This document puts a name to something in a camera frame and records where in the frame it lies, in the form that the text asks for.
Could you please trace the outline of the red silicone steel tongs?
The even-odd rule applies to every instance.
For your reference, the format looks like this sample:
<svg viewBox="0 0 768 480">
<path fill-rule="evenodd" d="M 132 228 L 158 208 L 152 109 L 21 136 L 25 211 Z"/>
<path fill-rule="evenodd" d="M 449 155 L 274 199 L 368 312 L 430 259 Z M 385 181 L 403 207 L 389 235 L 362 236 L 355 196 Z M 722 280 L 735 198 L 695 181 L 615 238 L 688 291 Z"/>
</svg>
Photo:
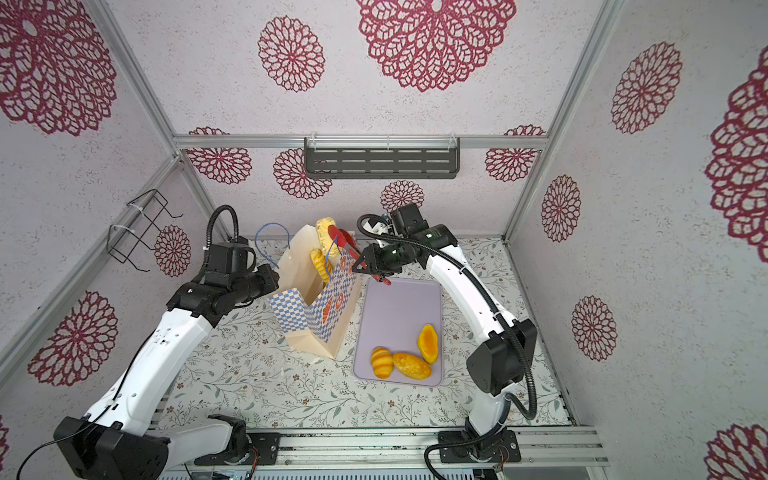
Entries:
<svg viewBox="0 0 768 480">
<path fill-rule="evenodd" d="M 347 232 L 344 229 L 339 229 L 336 226 L 330 226 L 329 227 L 329 233 L 334 237 L 334 243 L 339 248 L 340 251 L 345 251 L 348 253 L 354 260 L 356 260 L 359 256 L 359 254 L 362 252 L 356 244 L 356 241 L 354 240 L 353 236 Z M 387 279 L 385 276 L 381 275 L 369 275 L 371 276 L 375 281 L 379 283 L 383 283 L 384 285 L 390 286 L 391 281 Z"/>
</svg>

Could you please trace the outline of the pale cream fake bun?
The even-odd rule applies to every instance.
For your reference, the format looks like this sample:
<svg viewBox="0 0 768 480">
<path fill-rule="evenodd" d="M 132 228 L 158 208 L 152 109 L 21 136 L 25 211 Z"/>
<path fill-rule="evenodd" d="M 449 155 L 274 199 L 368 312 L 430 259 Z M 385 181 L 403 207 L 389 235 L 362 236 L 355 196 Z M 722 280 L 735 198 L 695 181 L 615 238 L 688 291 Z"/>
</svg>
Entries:
<svg viewBox="0 0 768 480">
<path fill-rule="evenodd" d="M 337 258 L 340 255 L 340 252 L 334 243 L 334 237 L 329 233 L 330 226 L 336 226 L 336 222 L 333 218 L 325 217 L 319 219 L 316 222 L 316 231 L 322 253 L 328 255 L 330 258 Z"/>
</svg>

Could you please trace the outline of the checkered paper bread bag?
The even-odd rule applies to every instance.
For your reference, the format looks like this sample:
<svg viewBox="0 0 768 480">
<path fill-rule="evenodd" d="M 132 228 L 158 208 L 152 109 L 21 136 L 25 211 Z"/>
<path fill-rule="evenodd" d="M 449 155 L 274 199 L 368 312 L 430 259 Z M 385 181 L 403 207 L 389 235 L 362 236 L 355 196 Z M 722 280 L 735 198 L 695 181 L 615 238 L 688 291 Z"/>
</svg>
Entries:
<svg viewBox="0 0 768 480">
<path fill-rule="evenodd" d="M 357 305 L 361 280 L 351 270 L 355 260 L 339 250 L 337 258 L 326 255 L 333 272 L 325 285 L 310 260 L 314 248 L 320 248 L 316 227 L 305 225 L 277 262 L 278 289 L 268 302 L 291 348 L 333 359 Z"/>
</svg>

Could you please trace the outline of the small striped fake croissant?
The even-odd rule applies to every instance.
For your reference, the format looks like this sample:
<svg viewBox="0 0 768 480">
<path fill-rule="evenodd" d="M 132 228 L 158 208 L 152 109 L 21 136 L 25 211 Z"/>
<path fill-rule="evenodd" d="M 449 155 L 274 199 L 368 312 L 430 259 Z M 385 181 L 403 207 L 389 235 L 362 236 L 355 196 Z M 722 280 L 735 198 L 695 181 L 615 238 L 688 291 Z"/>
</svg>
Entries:
<svg viewBox="0 0 768 480">
<path fill-rule="evenodd" d="M 382 380 L 388 379 L 395 369 L 392 353 L 384 347 L 373 349 L 370 364 L 374 375 Z"/>
</svg>

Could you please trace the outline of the yellow orange oval bread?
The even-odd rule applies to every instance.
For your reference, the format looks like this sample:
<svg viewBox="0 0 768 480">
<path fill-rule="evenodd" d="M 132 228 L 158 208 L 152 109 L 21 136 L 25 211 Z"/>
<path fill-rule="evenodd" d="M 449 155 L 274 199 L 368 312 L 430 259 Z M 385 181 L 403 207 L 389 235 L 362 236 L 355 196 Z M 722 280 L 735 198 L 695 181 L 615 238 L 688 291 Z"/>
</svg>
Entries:
<svg viewBox="0 0 768 480">
<path fill-rule="evenodd" d="M 439 358 L 439 336 L 431 324 L 426 324 L 417 340 L 417 346 L 424 361 L 435 364 Z"/>
</svg>

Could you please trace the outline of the golden oval fake roll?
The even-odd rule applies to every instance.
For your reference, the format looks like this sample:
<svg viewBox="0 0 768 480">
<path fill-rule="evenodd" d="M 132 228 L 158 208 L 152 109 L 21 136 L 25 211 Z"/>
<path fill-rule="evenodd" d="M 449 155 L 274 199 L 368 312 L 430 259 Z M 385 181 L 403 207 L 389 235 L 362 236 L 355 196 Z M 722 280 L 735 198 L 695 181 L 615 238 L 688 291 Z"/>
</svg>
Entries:
<svg viewBox="0 0 768 480">
<path fill-rule="evenodd" d="M 431 365 L 415 355 L 397 352 L 393 356 L 395 368 L 405 377 L 413 380 L 425 380 L 432 374 Z"/>
</svg>

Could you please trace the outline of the yellow braided fake bread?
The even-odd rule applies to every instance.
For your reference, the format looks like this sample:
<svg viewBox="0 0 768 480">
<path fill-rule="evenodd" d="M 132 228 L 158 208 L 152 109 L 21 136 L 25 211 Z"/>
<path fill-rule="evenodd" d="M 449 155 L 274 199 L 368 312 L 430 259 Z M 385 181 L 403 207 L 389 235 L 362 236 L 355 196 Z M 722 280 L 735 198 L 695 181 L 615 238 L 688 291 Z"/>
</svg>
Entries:
<svg viewBox="0 0 768 480">
<path fill-rule="evenodd" d="M 323 283 L 327 285 L 330 282 L 330 278 L 333 272 L 333 265 L 330 262 L 330 259 L 323 253 L 320 248 L 312 249 L 309 255 L 310 260 L 318 275 L 322 279 Z"/>
</svg>

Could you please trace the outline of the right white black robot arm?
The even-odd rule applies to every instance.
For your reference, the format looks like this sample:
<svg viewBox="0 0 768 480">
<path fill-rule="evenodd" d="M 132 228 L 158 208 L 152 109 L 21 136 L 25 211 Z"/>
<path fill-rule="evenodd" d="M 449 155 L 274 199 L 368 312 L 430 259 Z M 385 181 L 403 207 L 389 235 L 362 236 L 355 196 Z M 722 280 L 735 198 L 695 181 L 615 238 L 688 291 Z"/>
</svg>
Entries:
<svg viewBox="0 0 768 480">
<path fill-rule="evenodd" d="M 532 372 L 538 331 L 519 320 L 491 293 L 444 225 L 431 226 L 419 207 L 407 204 L 386 216 L 363 214 L 357 230 L 374 242 L 353 270 L 384 279 L 418 264 L 449 295 L 467 321 L 477 347 L 466 368 L 477 393 L 467 420 L 469 443 L 489 441 L 503 429 L 511 409 L 526 420 L 538 413 Z"/>
</svg>

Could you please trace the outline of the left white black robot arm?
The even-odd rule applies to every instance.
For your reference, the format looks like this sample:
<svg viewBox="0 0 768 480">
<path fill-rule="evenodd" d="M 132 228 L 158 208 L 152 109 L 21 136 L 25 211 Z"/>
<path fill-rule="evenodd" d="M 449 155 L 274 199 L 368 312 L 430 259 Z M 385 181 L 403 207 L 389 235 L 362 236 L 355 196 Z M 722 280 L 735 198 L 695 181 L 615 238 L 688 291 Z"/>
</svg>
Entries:
<svg viewBox="0 0 768 480">
<path fill-rule="evenodd" d="M 54 439 L 82 479 L 157 479 L 204 456 L 240 464 L 251 442 L 245 423 L 215 414 L 198 424 L 151 433 L 163 395 L 197 345 L 236 307 L 276 291 L 278 274 L 256 265 L 248 241 L 208 246 L 200 274 L 182 285 L 156 329 L 109 391 L 80 418 L 66 417 Z"/>
</svg>

